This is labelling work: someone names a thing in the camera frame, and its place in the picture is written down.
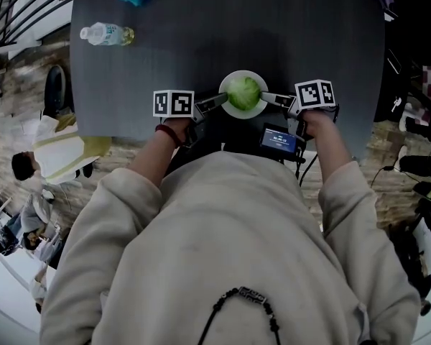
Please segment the green cabbage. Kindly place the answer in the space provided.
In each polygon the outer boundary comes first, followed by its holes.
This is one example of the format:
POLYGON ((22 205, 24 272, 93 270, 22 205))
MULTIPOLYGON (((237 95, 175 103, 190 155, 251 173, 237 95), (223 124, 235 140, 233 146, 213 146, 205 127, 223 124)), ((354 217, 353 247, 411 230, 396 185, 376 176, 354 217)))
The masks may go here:
POLYGON ((250 111, 256 107, 261 98, 261 88, 250 77, 232 79, 226 89, 228 102, 241 111, 250 111))

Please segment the person's right forearm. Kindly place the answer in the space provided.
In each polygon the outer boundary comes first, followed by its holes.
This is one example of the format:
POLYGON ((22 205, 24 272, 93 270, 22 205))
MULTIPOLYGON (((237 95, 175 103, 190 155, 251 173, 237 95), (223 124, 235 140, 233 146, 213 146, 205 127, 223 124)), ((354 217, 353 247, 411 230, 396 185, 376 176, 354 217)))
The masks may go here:
POLYGON ((358 172, 337 126, 328 117, 325 125, 313 138, 322 173, 322 192, 330 196, 337 193, 334 190, 337 190, 338 186, 340 189, 349 187, 351 179, 357 176, 358 172))

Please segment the black smartphone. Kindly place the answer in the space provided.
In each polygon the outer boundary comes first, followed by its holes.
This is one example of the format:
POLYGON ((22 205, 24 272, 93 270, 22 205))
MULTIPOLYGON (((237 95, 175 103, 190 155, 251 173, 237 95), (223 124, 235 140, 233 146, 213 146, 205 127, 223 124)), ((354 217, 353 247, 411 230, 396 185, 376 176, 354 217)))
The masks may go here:
POLYGON ((393 71, 397 75, 400 75, 402 72, 402 64, 400 63, 400 61, 398 60, 398 58, 396 57, 396 55, 394 54, 394 52, 391 49, 388 49, 386 51, 386 60, 387 60, 388 64, 390 64, 393 71))

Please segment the black device with screen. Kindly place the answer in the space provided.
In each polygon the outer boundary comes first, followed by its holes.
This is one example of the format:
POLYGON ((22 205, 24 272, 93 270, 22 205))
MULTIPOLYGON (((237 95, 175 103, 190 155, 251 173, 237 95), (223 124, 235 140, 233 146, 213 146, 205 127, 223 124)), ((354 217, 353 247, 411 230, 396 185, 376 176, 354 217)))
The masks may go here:
POLYGON ((281 152, 287 155, 297 153, 297 138, 286 128, 265 124, 259 143, 261 148, 281 152))

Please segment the grey table top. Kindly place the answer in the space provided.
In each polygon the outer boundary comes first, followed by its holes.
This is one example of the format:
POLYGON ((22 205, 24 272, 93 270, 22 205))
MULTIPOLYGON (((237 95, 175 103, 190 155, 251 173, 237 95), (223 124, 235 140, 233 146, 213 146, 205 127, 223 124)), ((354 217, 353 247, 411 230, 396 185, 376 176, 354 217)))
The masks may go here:
POLYGON ((217 91, 235 70, 259 74, 276 93, 312 79, 333 84, 338 128, 362 160, 384 65, 377 0, 74 0, 70 71, 78 128, 88 136, 147 139, 153 93, 217 91), (93 46, 96 22, 134 30, 125 46, 93 46))

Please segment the clear plastic bottle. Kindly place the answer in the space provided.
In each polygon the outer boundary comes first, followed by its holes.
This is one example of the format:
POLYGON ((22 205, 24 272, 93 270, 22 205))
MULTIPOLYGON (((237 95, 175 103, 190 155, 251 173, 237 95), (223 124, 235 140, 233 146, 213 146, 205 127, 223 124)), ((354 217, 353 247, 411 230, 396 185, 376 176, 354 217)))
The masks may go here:
POLYGON ((80 31, 80 38, 93 46, 129 45, 134 41, 134 30, 116 24, 96 22, 80 31))

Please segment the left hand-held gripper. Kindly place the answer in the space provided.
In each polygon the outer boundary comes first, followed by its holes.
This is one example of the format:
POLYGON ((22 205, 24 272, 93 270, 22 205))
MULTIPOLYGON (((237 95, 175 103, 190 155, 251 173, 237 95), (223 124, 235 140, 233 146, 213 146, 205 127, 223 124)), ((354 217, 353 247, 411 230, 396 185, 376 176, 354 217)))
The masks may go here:
POLYGON ((195 100, 195 92, 190 90, 161 90, 153 93, 153 117, 159 125, 170 119, 187 119, 190 128, 203 123, 209 113, 228 100, 227 93, 218 93, 211 98, 195 100))

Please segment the person's right hand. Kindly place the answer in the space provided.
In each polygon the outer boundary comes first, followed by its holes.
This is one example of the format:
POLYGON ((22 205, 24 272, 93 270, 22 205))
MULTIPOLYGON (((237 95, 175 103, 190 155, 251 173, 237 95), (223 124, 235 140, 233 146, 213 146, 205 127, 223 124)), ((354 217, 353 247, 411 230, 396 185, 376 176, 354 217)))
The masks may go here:
POLYGON ((315 137, 322 126, 325 125, 328 117, 323 111, 318 110, 307 110, 302 115, 303 120, 307 123, 306 133, 310 137, 315 137))

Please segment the black bag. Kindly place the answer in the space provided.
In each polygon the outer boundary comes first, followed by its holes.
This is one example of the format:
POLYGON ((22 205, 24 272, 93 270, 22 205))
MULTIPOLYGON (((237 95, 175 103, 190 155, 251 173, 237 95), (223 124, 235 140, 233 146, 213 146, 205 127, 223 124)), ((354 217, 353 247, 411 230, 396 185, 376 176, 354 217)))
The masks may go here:
POLYGON ((402 64, 402 72, 397 75, 386 60, 388 49, 385 49, 381 88, 374 116, 375 122, 399 121, 401 119, 411 83, 412 61, 410 58, 402 52, 392 50, 402 64))

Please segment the white round plate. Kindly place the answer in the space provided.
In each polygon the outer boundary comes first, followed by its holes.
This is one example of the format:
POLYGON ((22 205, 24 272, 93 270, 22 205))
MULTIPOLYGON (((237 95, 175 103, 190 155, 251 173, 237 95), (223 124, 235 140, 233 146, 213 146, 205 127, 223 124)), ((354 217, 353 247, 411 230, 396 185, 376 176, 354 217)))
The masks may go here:
MULTIPOLYGON (((229 84, 229 82, 234 79, 234 78, 240 78, 240 77, 250 77, 252 79, 254 79, 259 87, 261 88, 261 92, 262 91, 268 91, 268 85, 265 82, 265 80, 258 75, 255 72, 252 72, 250 70, 237 70, 234 71, 230 74, 228 74, 221 82, 220 86, 219 86, 219 93, 226 93, 226 89, 227 86, 229 84)), ((232 106, 228 101, 225 102, 222 105, 222 108, 224 109, 224 111, 231 115, 234 118, 237 119, 252 119, 255 116, 260 115, 260 113, 267 107, 267 103, 265 101, 262 101, 262 99, 260 98, 258 104, 256 105, 256 107, 250 111, 241 111, 238 110, 237 108, 235 108, 234 106, 232 106)))

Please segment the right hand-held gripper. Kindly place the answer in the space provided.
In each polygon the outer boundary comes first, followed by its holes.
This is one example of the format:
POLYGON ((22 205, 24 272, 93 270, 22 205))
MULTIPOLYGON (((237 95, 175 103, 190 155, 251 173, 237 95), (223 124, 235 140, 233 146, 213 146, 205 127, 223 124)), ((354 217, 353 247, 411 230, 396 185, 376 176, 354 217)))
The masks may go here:
POLYGON ((307 123, 302 118, 304 112, 320 110, 333 115, 336 122, 339 105, 335 102, 332 83, 328 80, 309 80, 295 84, 295 94, 275 94, 261 92, 261 99, 281 107, 287 118, 288 131, 302 140, 311 139, 306 134, 307 123))

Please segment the person's left forearm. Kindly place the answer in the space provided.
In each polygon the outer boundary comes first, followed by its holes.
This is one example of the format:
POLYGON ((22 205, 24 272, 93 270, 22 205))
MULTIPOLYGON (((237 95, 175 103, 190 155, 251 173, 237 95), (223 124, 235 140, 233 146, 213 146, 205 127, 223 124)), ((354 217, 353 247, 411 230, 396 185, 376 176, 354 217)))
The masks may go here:
POLYGON ((165 125, 158 125, 128 168, 159 187, 175 149, 186 140, 188 124, 187 119, 170 119, 165 125))

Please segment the black stair railing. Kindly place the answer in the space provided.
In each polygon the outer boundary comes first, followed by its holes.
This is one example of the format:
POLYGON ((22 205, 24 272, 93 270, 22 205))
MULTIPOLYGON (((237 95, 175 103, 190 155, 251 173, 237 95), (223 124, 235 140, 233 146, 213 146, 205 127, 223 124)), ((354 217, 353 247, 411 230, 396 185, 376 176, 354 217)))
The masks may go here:
POLYGON ((0 0, 0 49, 38 43, 70 22, 73 0, 0 0))

